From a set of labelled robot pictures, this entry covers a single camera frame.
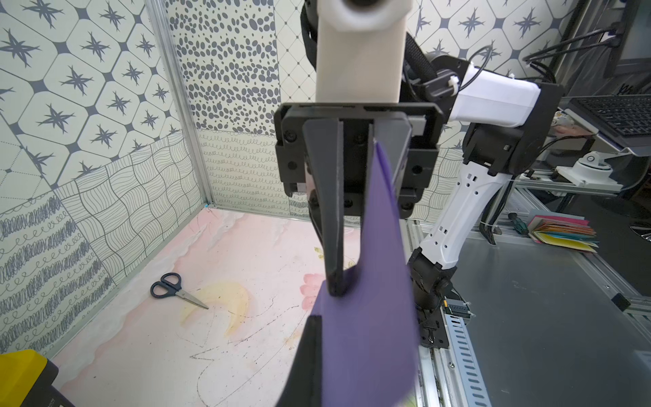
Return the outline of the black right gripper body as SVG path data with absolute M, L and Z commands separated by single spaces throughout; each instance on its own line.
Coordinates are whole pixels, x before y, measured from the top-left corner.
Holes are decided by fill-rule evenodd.
M 411 216 L 430 184 L 439 149 L 443 115 L 434 103 L 284 103 L 274 113 L 276 157 L 280 179 L 289 197 L 306 183 L 303 124 L 335 118 L 342 122 L 343 213 L 360 216 L 366 186 L 367 142 L 375 119 L 405 119 L 411 126 L 405 172 L 398 190 L 398 213 Z

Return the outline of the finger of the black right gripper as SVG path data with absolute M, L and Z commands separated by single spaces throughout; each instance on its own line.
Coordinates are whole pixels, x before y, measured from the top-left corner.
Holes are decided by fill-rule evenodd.
M 336 118 L 313 119 L 303 124 L 306 157 L 314 192 L 310 217 L 322 244 L 328 292 L 346 291 L 343 269 L 344 174 L 343 130 Z
M 404 113 L 382 113 L 374 119 L 375 142 L 388 165 L 388 180 L 393 198 L 398 201 L 412 139 L 412 125 Z

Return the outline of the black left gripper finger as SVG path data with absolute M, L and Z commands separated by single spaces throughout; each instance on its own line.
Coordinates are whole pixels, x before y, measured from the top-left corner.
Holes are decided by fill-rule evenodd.
M 277 407 L 320 407 L 322 394 L 322 318 L 305 324 L 293 364 Z

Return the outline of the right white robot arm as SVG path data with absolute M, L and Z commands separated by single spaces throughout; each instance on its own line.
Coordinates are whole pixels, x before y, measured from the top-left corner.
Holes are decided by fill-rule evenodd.
M 448 55 L 429 57 L 408 40 L 398 103 L 285 103 L 276 110 L 276 156 L 288 195 L 308 192 L 310 220 L 325 254 L 330 295 L 351 291 L 343 265 L 343 221 L 367 217 L 375 200 L 371 162 L 378 150 L 398 188 L 394 206 L 410 216 L 437 159 L 451 120 L 466 121 L 463 163 L 452 196 L 409 259 L 420 341 L 447 344 L 441 305 L 451 293 L 461 247 L 493 198 L 508 190 L 542 151 L 563 87 L 500 76 Z

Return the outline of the stack of coloured papers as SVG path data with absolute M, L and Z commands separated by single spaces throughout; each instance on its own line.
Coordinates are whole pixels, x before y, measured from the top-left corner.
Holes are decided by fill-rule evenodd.
M 540 244 L 595 253 L 599 242 L 589 221 L 563 214 L 534 215 L 527 224 L 529 237 Z

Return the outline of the black keyboard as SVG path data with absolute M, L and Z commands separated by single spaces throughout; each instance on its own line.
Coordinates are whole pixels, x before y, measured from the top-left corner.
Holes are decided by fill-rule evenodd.
M 650 136 L 649 95 L 572 98 L 569 108 L 607 136 Z

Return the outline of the black computer monitor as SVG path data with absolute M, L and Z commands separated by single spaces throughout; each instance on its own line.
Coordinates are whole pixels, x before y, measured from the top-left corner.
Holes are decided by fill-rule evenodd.
M 650 1 L 625 1 L 604 78 L 650 72 Z

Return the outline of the yellow and black toolbox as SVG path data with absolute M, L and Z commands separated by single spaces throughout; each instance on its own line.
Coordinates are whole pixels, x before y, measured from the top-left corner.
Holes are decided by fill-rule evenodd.
M 33 349 L 1 355 L 1 406 L 74 405 L 54 388 L 59 368 Z

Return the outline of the green handled screwdriver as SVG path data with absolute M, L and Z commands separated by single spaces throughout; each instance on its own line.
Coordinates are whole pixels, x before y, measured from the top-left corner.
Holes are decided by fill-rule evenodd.
M 528 235 L 527 224 L 517 215 L 515 212 L 508 213 L 508 219 L 510 220 L 511 225 L 514 227 L 515 231 L 522 236 Z

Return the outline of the black handled scissors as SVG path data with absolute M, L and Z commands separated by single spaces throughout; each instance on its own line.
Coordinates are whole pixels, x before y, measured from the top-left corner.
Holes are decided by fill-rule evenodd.
M 156 299 L 178 297 L 192 305 L 208 310 L 208 305 L 185 291 L 181 286 L 181 282 L 182 278 L 178 273 L 165 273 L 151 285 L 150 295 Z

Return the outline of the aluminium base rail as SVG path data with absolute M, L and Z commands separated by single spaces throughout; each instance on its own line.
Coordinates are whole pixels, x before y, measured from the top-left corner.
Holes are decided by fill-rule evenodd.
M 421 351 L 418 405 L 649 405 L 650 301 L 598 255 L 472 232 L 453 283 L 471 316 Z

